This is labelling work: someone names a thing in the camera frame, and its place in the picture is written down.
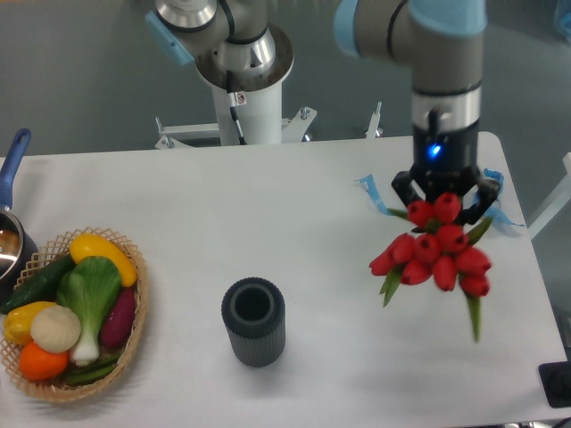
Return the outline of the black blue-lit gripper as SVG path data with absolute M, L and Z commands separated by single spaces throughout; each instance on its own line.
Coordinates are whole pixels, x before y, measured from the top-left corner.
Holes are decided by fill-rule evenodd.
M 477 201 L 459 214 L 459 224 L 474 225 L 497 200 L 501 185 L 489 177 L 481 177 L 477 167 L 477 121 L 469 128 L 443 132 L 435 140 L 424 129 L 413 127 L 413 164 L 409 171 L 398 172 L 391 186 L 408 208 L 423 201 L 413 180 L 427 199 L 437 199 L 442 193 L 464 196 L 476 185 Z

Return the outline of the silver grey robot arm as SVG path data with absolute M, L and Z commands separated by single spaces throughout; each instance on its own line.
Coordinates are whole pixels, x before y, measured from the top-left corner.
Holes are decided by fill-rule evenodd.
M 285 141 L 282 84 L 294 50 L 266 2 L 158 1 L 145 23 L 172 61 L 194 64 L 211 87 L 224 145 Z M 486 23 L 482 1 L 343 1 L 335 13 L 343 52 L 412 71 L 413 162 L 394 191 L 404 204 L 475 191 L 460 225 L 478 222 L 500 193 L 476 164 Z

